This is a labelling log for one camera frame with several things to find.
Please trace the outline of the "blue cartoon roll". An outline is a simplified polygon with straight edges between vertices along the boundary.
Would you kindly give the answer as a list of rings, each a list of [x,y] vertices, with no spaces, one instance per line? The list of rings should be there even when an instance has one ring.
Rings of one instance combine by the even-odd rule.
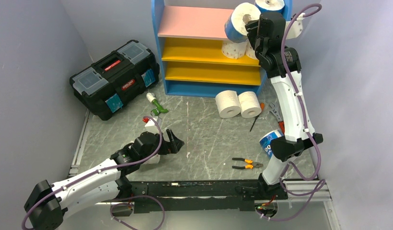
[[[255,6],[260,12],[279,12],[282,13],[285,2],[284,0],[255,0]]]

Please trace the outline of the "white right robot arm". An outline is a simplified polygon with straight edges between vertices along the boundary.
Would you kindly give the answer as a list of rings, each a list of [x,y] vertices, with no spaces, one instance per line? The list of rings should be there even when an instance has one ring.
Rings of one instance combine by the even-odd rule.
[[[284,118],[284,135],[270,141],[272,156],[258,179],[257,192],[263,199],[275,194],[291,161],[323,141],[322,134],[310,124],[301,87],[301,62],[296,49],[285,45],[285,26],[282,14],[274,11],[261,13],[258,20],[245,26],[259,65],[276,91]]]

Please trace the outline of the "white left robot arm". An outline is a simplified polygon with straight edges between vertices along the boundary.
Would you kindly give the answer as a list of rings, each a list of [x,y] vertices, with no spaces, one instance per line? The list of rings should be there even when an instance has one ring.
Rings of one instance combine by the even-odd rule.
[[[185,144],[167,129],[161,134],[143,132],[99,165],[74,177],[50,184],[37,183],[24,209],[34,230],[55,230],[76,212],[107,200],[125,201],[132,194],[127,175],[156,155],[176,154]]]

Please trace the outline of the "white dotted roll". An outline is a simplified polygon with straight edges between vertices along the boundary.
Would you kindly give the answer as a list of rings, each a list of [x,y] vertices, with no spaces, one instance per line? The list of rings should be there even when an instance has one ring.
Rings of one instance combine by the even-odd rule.
[[[223,41],[221,51],[222,54],[231,59],[239,59],[245,55],[248,41],[235,43],[232,41]]]

